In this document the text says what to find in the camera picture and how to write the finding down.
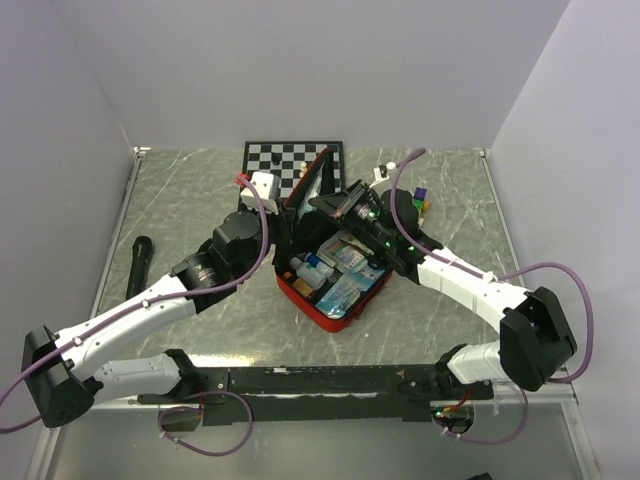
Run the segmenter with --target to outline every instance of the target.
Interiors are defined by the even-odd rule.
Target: purple cable
[[[473,438],[473,437],[468,437],[467,435],[465,436],[458,436],[458,434],[453,433],[450,430],[445,430],[444,425],[442,425],[440,422],[438,422],[437,420],[434,419],[436,425],[438,425],[440,427],[440,429],[442,430],[442,433],[444,435],[446,435],[447,437],[451,437],[451,438],[455,438],[458,440],[462,440],[463,442],[467,442],[467,443],[475,443],[478,445],[504,445],[505,443],[509,443],[512,440],[515,440],[516,438],[518,438],[520,436],[520,434],[522,432],[524,432],[525,427],[527,426],[527,421],[529,420],[529,398],[527,397],[527,394],[525,393],[524,390],[520,389],[520,393],[522,393],[522,400],[523,400],[523,411],[522,411],[522,420],[520,420],[520,425],[518,425],[518,428],[516,428],[513,433],[511,433],[510,435],[507,435],[506,437],[503,438],[497,438],[495,440],[487,440],[484,438]]]
[[[402,236],[406,238],[411,245],[413,245],[415,248],[420,250],[425,255],[430,255],[436,260],[439,260],[443,263],[448,264],[449,263],[448,259],[436,253],[433,253],[431,250],[428,250],[423,245],[420,245],[413,238],[411,238],[409,233],[404,229],[404,227],[400,223],[400,219],[398,218],[398,213],[396,211],[396,189],[398,186],[398,180],[400,179],[400,175],[402,175],[403,170],[409,163],[413,162],[415,159],[424,155],[425,152],[426,152],[426,149],[417,148],[414,151],[412,151],[407,156],[407,158],[405,158],[402,162],[400,162],[400,164],[398,164],[398,173],[396,174],[395,178],[391,182],[391,216],[393,217],[393,222],[396,224],[396,227],[398,228]],[[482,278],[482,274],[476,272],[475,270],[472,270],[471,268],[465,265],[461,265],[457,262],[452,262],[451,265],[453,265],[456,268],[459,268],[460,270],[470,275],[473,275],[474,277]],[[591,305],[591,297],[589,297],[589,292],[587,291],[587,287],[582,281],[582,279],[578,276],[576,272],[574,272],[572,269],[570,269],[566,265],[563,265],[561,263],[556,263],[556,262],[536,263],[535,265],[531,265],[530,267],[523,268],[521,270],[518,270],[517,272],[500,275],[498,276],[498,279],[501,281],[509,280],[511,278],[524,275],[525,273],[533,272],[534,270],[539,270],[541,268],[556,268],[558,270],[562,270],[564,273],[569,275],[571,279],[576,283],[578,290],[580,290],[580,295],[582,295],[582,301],[584,302],[584,309],[587,316],[587,341],[586,341],[584,358],[582,359],[582,363],[573,374],[563,378],[552,378],[549,380],[550,382],[553,382],[553,383],[571,383],[573,380],[576,380],[577,378],[581,377],[584,374],[584,372],[589,367],[589,363],[591,363],[591,356],[593,354],[593,336],[594,336],[594,329],[595,329],[594,320],[593,320],[593,306]]]
[[[162,302],[164,300],[171,300],[171,299],[174,299],[174,298],[182,298],[182,297],[185,297],[185,296],[195,297],[195,296],[199,296],[199,295],[209,295],[211,293],[218,293],[218,292],[221,292],[223,290],[228,290],[228,289],[236,287],[236,286],[240,285],[241,283],[245,282],[246,280],[248,280],[249,277],[251,277],[251,275],[253,275],[255,273],[255,271],[258,269],[258,267],[260,267],[260,265],[262,264],[262,261],[264,260],[264,257],[267,254],[267,249],[269,248],[269,233],[268,233],[268,225],[267,225],[267,214],[266,214],[266,212],[264,210],[264,205],[262,204],[262,201],[260,200],[260,195],[258,194],[257,190],[253,187],[253,185],[251,185],[251,183],[248,180],[246,180],[245,178],[243,178],[241,176],[238,176],[237,178],[238,178],[238,180],[240,180],[242,182],[242,184],[245,187],[247,187],[251,191],[251,193],[253,194],[253,196],[256,198],[256,200],[258,202],[258,211],[259,211],[259,214],[260,214],[260,223],[262,225],[262,244],[260,245],[260,253],[258,254],[258,259],[256,260],[256,263],[254,263],[253,266],[244,275],[242,275],[241,277],[238,277],[235,280],[230,281],[229,283],[225,283],[224,285],[218,285],[217,287],[211,287],[211,288],[202,288],[202,289],[198,289],[198,290],[191,290],[188,293],[187,292],[176,292],[176,293],[169,293],[167,295],[161,295],[161,296],[158,296],[158,297],[149,298],[147,300],[149,302],[149,304]],[[138,310],[140,308],[143,308],[143,307],[144,307],[144,305],[142,304],[142,302],[130,305],[127,308],[125,308],[123,310],[120,310],[119,312],[114,313],[109,318],[106,318],[105,320],[103,320],[102,322],[100,322],[99,324],[94,326],[93,328],[90,328],[89,330],[87,330],[82,335],[79,335],[79,337],[82,340],[86,340],[91,335],[94,335],[95,333],[99,332],[100,330],[108,327],[112,323],[120,320],[122,317],[124,317],[126,315],[129,315],[130,313],[135,312],[136,310]],[[42,357],[40,360],[38,360],[35,363],[33,363],[31,366],[27,367],[20,374],[20,376],[13,381],[13,383],[9,386],[9,388],[7,390],[5,390],[4,392],[2,392],[2,394],[0,395],[0,407],[2,407],[2,405],[5,402],[5,400],[11,394],[11,392],[13,392],[13,390],[15,390],[15,388],[18,385],[20,385],[26,378],[28,378],[29,375],[34,373],[36,370],[38,370],[40,367],[42,367],[44,364],[46,364],[50,360],[54,359],[58,355],[62,355],[63,353],[65,353],[66,351],[68,351],[69,349],[71,349],[74,346],[75,346],[75,343],[73,342],[73,340],[71,340],[71,341],[65,343],[64,345],[62,345],[61,347],[58,347],[55,350],[53,350],[52,352],[48,353],[47,355]],[[40,415],[38,415],[36,417],[33,417],[31,420],[27,420],[26,422],[20,423],[18,425],[13,426],[13,427],[7,427],[7,428],[0,427],[0,435],[5,435],[5,434],[8,434],[8,433],[17,432],[18,430],[22,430],[23,428],[26,428],[26,427],[28,427],[30,425],[33,425],[34,423],[36,423],[41,418],[42,417]]]
[[[199,413],[200,412],[199,409],[193,408],[193,407],[174,407],[174,408],[165,410],[158,416],[158,428],[160,429],[160,433],[162,434],[163,437],[168,438],[169,440],[171,440],[174,443],[177,443],[178,445],[182,445],[184,448],[187,448],[192,452],[199,453],[200,455],[205,455],[207,457],[224,457],[226,455],[231,455],[232,453],[235,453],[238,450],[240,450],[240,448],[242,448],[242,446],[245,443],[247,443],[247,440],[249,440],[249,437],[251,436],[251,430],[253,429],[253,413],[251,412],[251,407],[249,406],[247,401],[244,398],[242,398],[240,395],[238,395],[237,393],[228,392],[226,390],[213,390],[210,392],[196,393],[195,395],[190,395],[186,397],[185,400],[190,400],[192,398],[207,397],[209,395],[223,395],[227,397],[233,397],[236,400],[238,400],[242,404],[244,409],[247,411],[247,422],[248,422],[247,431],[245,432],[244,437],[242,437],[242,440],[240,440],[240,442],[238,442],[238,444],[235,447],[230,448],[229,450],[225,450],[224,452],[210,452],[208,450],[202,450],[198,447],[194,447],[190,443],[183,442],[182,440],[177,439],[170,433],[167,433],[164,428],[162,428],[162,420],[169,413],[172,413],[172,412]]]

